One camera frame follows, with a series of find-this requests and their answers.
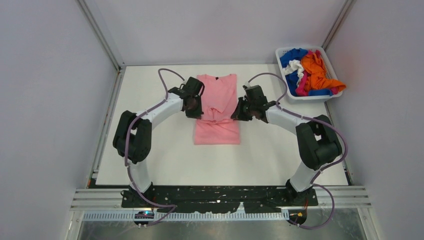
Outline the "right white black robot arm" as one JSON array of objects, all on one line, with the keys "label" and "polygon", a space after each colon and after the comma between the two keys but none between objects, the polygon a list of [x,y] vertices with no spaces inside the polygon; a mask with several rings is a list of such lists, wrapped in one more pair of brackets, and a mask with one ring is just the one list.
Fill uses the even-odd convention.
[{"label": "right white black robot arm", "polygon": [[335,128],[326,115],[303,116],[268,101],[259,85],[243,89],[245,95],[238,98],[233,120],[248,122],[256,118],[296,136],[301,163],[285,184],[285,198],[291,205],[299,205],[318,172],[342,154]]}]

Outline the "light pink t shirt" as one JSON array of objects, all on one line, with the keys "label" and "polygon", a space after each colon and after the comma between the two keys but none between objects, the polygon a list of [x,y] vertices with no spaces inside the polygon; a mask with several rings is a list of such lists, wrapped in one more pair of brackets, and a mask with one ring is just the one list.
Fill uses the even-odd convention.
[{"label": "light pink t shirt", "polygon": [[201,96],[202,116],[195,122],[195,145],[239,145],[240,128],[231,118],[237,104],[237,75],[198,75],[205,90]]}]

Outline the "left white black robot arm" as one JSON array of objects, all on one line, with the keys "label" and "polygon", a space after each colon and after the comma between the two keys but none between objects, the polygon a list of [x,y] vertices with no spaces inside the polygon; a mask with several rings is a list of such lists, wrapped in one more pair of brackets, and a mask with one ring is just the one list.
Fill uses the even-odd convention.
[{"label": "left white black robot arm", "polygon": [[119,119],[112,145],[124,165],[130,180],[127,190],[121,191],[123,208],[156,207],[176,208],[182,204],[196,203],[194,194],[197,188],[191,186],[155,186],[148,171],[148,161],[152,148],[152,134],[161,128],[162,150],[169,151],[179,133],[188,129],[203,116],[202,95],[205,84],[190,77],[179,87],[166,91],[164,100],[145,111],[124,111]]}]

